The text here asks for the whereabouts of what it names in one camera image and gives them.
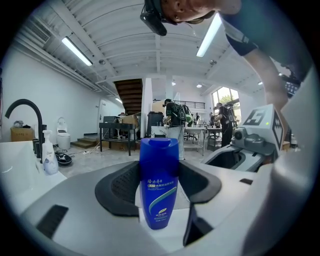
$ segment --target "toilet lid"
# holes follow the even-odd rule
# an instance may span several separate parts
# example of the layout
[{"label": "toilet lid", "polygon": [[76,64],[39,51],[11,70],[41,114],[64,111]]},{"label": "toilet lid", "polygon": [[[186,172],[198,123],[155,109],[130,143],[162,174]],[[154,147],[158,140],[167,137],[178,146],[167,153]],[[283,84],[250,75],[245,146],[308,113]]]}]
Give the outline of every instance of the toilet lid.
[{"label": "toilet lid", "polygon": [[59,137],[70,137],[70,134],[67,132],[58,132]]},{"label": "toilet lid", "polygon": [[66,120],[63,117],[60,117],[58,119],[57,125],[56,125],[56,131],[59,132],[67,132],[67,123]]}]

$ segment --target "window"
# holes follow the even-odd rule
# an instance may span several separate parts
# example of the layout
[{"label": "window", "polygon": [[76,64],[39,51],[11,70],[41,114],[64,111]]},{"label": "window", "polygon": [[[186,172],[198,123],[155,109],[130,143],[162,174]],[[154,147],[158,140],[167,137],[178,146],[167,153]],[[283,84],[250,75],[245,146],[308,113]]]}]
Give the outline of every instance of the window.
[{"label": "window", "polygon": [[[241,123],[241,109],[240,109],[238,91],[227,88],[227,87],[222,87],[219,90],[212,93],[212,99],[213,99],[214,108],[216,107],[216,104],[218,102],[225,105],[231,101],[238,100],[236,103],[233,104],[233,111],[234,111],[234,116],[238,121],[238,124]],[[218,109],[214,110],[214,115],[218,115],[218,113],[219,113]]]}]

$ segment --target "blue bottle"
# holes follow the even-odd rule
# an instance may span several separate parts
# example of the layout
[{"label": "blue bottle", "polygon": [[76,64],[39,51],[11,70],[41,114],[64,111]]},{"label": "blue bottle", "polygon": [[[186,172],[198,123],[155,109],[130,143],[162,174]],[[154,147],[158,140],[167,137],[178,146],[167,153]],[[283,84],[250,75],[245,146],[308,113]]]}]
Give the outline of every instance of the blue bottle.
[{"label": "blue bottle", "polygon": [[153,230],[163,229],[174,209],[179,176],[176,138],[143,138],[140,145],[140,196]]}]

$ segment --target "white pants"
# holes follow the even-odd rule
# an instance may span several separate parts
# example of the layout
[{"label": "white pants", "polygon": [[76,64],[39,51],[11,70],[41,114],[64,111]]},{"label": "white pants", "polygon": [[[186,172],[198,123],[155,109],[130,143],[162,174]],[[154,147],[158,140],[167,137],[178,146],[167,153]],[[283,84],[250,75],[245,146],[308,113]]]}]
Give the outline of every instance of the white pants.
[{"label": "white pants", "polygon": [[179,159],[185,159],[184,151],[184,127],[170,127],[167,134],[168,138],[177,139],[179,144]]}]

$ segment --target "yellow logo on bottle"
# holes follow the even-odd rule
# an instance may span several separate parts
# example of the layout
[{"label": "yellow logo on bottle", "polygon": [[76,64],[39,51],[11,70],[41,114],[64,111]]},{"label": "yellow logo on bottle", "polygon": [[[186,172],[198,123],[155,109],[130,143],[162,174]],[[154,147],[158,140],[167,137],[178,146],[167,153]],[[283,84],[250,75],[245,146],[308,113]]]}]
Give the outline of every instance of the yellow logo on bottle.
[{"label": "yellow logo on bottle", "polygon": [[163,213],[167,208],[162,209],[161,211],[159,211],[158,214]]}]

